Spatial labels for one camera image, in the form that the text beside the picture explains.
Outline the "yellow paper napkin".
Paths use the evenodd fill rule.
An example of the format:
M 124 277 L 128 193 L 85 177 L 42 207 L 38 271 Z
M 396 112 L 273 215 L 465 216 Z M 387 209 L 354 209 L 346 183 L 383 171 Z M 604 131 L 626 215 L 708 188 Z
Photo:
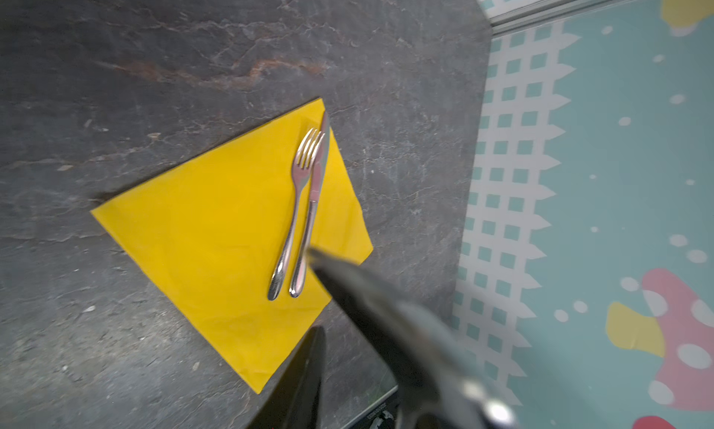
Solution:
M 293 213 L 290 166 L 324 112 L 322 99 L 306 103 L 93 211 L 256 393 L 330 302 L 314 275 L 301 296 L 268 300 Z

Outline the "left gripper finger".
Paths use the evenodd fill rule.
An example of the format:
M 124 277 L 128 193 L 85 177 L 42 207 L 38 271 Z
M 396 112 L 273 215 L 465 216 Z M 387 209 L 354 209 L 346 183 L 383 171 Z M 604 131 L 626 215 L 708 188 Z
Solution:
M 247 428 L 318 428 L 325 330 L 308 330 L 275 390 Z

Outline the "silver fork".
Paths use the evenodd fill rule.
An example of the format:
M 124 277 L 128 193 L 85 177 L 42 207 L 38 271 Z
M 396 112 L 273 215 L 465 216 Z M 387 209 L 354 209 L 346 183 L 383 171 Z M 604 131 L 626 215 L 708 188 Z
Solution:
M 314 163 L 315 155 L 322 142 L 323 136 L 324 134 L 319 131 L 319 129 L 310 129 L 300 142 L 291 165 L 291 180 L 295 193 L 293 213 L 284 246 L 275 265 L 275 269 L 273 270 L 273 275 L 271 276 L 268 291 L 269 301 L 277 299 L 283 287 L 284 280 L 286 279 L 294 243 L 302 191 L 310 178 L 312 164 Z

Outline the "silver spoon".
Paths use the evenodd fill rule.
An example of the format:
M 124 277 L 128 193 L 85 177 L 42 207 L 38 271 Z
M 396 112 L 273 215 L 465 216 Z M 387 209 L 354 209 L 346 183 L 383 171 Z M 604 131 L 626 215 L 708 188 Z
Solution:
M 518 427 L 513 408 L 433 312 L 359 265 L 316 248 L 307 260 L 392 372 L 400 400 L 396 427 Z

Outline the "silver knife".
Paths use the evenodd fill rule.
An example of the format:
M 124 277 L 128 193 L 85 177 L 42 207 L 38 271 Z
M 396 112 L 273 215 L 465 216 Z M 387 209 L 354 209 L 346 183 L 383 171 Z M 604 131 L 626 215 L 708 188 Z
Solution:
M 325 174 L 327 173 L 327 161 L 330 148 L 330 119 L 327 111 L 324 112 L 320 131 L 314 136 L 312 151 L 303 153 L 304 167 L 310 169 L 310 192 L 307 219 L 305 229 L 299 247 L 299 261 L 296 264 L 293 278 L 291 279 L 289 293 L 293 298 L 298 298 L 304 290 L 307 280 L 306 254 L 311 244 L 312 232 L 315 226 L 319 200 L 321 198 Z

